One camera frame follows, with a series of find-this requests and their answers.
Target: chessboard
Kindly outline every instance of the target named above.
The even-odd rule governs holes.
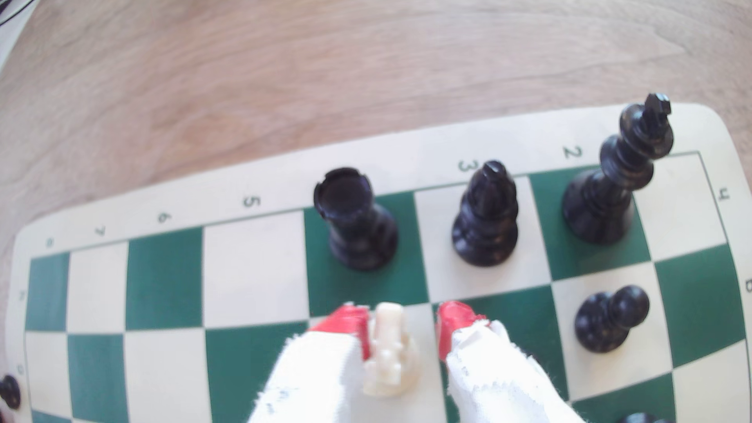
[[[405,306],[417,384],[358,396],[356,420],[456,423],[435,310],[461,300],[500,320],[587,421],[633,412],[750,421],[752,195],[711,109],[674,104],[671,153],[633,194],[619,242],[574,236],[562,195],[599,165],[624,105],[500,117],[296,151],[170,181],[45,217],[17,237],[6,348],[19,423],[245,422],[285,339],[347,301]],[[471,175],[500,160],[517,187],[519,239],[476,267],[451,228]],[[317,182],[367,175],[399,228],[370,272],[331,254]],[[583,348],[589,295],[638,285],[644,323],[606,354]]]

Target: white cloth wrapping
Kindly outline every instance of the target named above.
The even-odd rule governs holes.
[[[584,423],[498,321],[455,330],[447,369],[462,423]],[[248,423],[358,422],[350,400],[362,384],[355,336],[306,332],[288,340]]]
[[[350,399],[362,385],[355,336],[306,332],[288,339],[248,423],[351,423]]]
[[[583,423],[533,358],[498,321],[455,330],[447,356],[449,394],[462,423]]]

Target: red gripper tip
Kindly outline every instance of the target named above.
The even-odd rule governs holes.
[[[452,350],[452,333],[457,329],[468,327],[478,320],[486,318],[484,315],[476,315],[465,303],[460,301],[447,301],[438,307],[438,357],[441,361],[447,359],[447,354]]]
[[[326,320],[312,327],[315,332],[349,333],[360,339],[363,360],[371,357],[368,344],[368,307],[345,304],[336,309]]]

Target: wooden surface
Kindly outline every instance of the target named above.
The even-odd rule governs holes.
[[[2,319],[14,235],[62,208],[297,148],[651,90],[715,109],[752,179],[748,0],[43,0],[0,75]]]

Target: black pawn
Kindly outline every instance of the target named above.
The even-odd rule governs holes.
[[[664,419],[659,420],[654,415],[647,414],[646,412],[636,412],[627,417],[622,417],[622,419],[619,420],[619,423],[673,423],[673,421]]]
[[[647,294],[635,285],[627,285],[613,294],[591,295],[575,317],[577,339],[588,351],[613,351],[624,343],[629,329],[645,320],[649,309]]]
[[[0,382],[0,397],[11,409],[18,409],[21,406],[21,390],[13,376],[5,375]]]

